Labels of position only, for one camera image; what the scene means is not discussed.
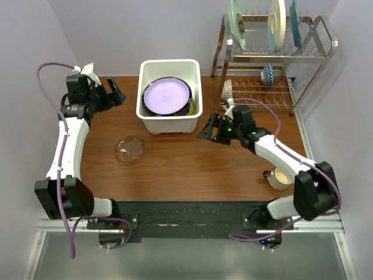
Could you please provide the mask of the clear glass plate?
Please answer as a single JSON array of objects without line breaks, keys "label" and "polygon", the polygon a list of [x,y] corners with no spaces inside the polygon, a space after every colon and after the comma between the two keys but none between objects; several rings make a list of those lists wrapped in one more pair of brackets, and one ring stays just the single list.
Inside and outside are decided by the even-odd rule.
[{"label": "clear glass plate", "polygon": [[114,155],[120,164],[131,165],[140,162],[145,156],[143,139],[136,135],[120,138],[114,145]]}]

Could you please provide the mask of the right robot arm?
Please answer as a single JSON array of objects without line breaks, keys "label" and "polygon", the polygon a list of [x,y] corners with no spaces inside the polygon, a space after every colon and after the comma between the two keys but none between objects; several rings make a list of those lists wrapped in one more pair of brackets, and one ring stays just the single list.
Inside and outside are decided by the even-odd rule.
[{"label": "right robot arm", "polygon": [[273,199],[255,211],[254,216],[266,229],[273,229],[289,216],[311,221],[340,208],[341,197],[332,166],[327,162],[316,163],[282,145],[273,133],[256,125],[248,106],[230,105],[224,115],[211,114],[198,138],[223,145],[237,140],[291,179],[291,196]]}]

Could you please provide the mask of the woven bamboo plate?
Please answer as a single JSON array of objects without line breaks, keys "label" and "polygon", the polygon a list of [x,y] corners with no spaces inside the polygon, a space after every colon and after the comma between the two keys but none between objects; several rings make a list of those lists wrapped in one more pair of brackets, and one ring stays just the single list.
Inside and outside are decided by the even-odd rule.
[{"label": "woven bamboo plate", "polygon": [[186,113],[187,116],[194,116],[198,112],[198,102],[195,99],[191,99],[189,110]]}]

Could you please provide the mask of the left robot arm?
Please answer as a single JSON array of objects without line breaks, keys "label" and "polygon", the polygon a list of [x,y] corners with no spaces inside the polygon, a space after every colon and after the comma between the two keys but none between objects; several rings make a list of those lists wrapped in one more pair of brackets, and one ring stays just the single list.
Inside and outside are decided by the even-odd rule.
[{"label": "left robot arm", "polygon": [[108,229],[120,224],[121,215],[115,200],[95,197],[80,175],[83,146],[94,115],[120,106],[126,99],[114,78],[107,78],[107,82],[111,93],[87,75],[66,78],[68,92],[57,107],[59,137],[55,156],[46,178],[36,181],[34,186],[51,220],[61,219],[63,210],[66,218],[100,217],[100,222]]}]

